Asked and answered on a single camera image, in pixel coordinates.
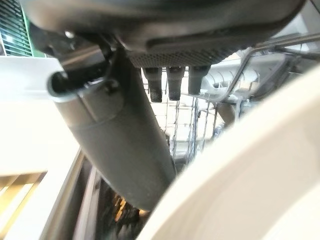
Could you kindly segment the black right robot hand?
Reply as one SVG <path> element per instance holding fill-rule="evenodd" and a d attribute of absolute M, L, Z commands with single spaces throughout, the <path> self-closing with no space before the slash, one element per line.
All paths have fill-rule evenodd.
<path fill-rule="evenodd" d="M 176 171 L 151 102 L 198 95 L 212 65 L 286 27 L 303 0 L 23 0 L 34 46 L 58 60 L 47 91 L 111 187 L 150 211 Z"/>

